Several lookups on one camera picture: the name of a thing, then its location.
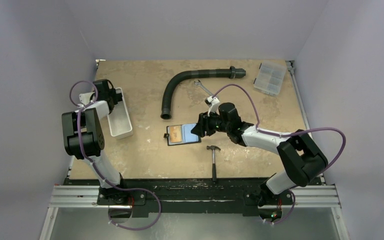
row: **hammer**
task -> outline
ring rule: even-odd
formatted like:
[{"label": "hammer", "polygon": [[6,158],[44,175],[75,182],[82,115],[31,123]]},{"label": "hammer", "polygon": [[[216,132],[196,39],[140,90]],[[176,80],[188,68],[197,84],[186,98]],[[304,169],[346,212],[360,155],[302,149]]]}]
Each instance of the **hammer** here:
[{"label": "hammer", "polygon": [[212,182],[216,183],[217,182],[217,172],[216,172],[216,149],[219,151],[221,150],[220,147],[218,146],[206,146],[207,150],[212,150]]}]

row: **beige table surface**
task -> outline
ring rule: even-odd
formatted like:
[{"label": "beige table surface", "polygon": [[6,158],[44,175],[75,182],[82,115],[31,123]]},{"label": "beige table surface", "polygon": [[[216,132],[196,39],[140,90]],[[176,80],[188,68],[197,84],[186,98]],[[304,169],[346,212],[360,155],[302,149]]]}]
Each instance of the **beige table surface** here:
[{"label": "beige table surface", "polygon": [[[202,84],[215,93],[226,84],[236,83],[245,88],[255,102],[260,127],[294,132],[304,129],[299,103],[291,76],[286,73],[280,94],[272,97],[254,90],[253,81],[263,60],[147,60],[101,61],[96,79],[109,79],[114,87],[123,89],[133,135],[116,140],[111,137],[108,122],[100,122],[105,138],[104,151],[110,162],[124,178],[210,178],[212,152],[207,145],[216,145],[217,177],[269,177],[283,169],[274,153],[243,147],[232,143],[227,135],[217,132],[202,138],[201,143],[167,146],[163,138],[167,126],[196,123],[199,113],[208,110],[204,103],[208,95],[194,84],[194,79],[180,83],[174,91],[170,120],[160,118],[164,89],[170,79],[183,71],[228,69],[246,70],[242,79],[204,78]],[[271,60],[285,65],[284,60]],[[256,116],[247,96],[230,86],[219,95],[222,102],[234,103],[243,121],[256,123]],[[94,179],[89,166],[75,160],[71,179]]]}]

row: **metal wrench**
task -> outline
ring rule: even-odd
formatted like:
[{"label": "metal wrench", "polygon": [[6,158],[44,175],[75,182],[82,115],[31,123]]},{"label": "metal wrench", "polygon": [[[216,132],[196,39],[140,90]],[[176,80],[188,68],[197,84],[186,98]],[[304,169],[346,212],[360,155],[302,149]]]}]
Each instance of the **metal wrench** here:
[{"label": "metal wrench", "polygon": [[209,94],[210,96],[212,96],[213,94],[210,92],[210,90],[208,90],[202,83],[199,79],[195,80],[194,81],[195,85],[198,85],[200,86],[202,89],[204,89],[204,91],[206,91],[207,94]]}]

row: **black flexible pipe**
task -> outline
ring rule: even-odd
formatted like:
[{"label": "black flexible pipe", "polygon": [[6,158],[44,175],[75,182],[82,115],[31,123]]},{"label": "black flexible pipe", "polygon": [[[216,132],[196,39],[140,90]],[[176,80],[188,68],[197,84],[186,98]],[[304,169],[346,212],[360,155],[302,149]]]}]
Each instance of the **black flexible pipe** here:
[{"label": "black flexible pipe", "polygon": [[235,68],[231,66],[229,69],[206,69],[182,71],[174,76],[165,87],[162,96],[161,118],[168,120],[172,118],[172,97],[179,83],[188,79],[205,79],[205,78],[230,78],[241,79],[247,72],[243,68]]}]

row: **white wall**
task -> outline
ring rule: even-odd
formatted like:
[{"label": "white wall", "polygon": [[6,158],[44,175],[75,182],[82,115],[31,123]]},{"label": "white wall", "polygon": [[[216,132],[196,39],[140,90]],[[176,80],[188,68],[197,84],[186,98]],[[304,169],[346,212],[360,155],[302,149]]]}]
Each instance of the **white wall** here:
[{"label": "white wall", "polygon": [[64,1],[0,0],[0,239],[39,238],[70,161],[61,114],[94,64]]},{"label": "white wall", "polygon": [[[384,239],[384,0],[330,0],[296,67],[310,126],[347,136],[326,175],[352,239]],[[332,158],[340,138],[314,137]]]},{"label": "white wall", "polygon": [[297,57],[327,0],[66,0],[97,59]]}]

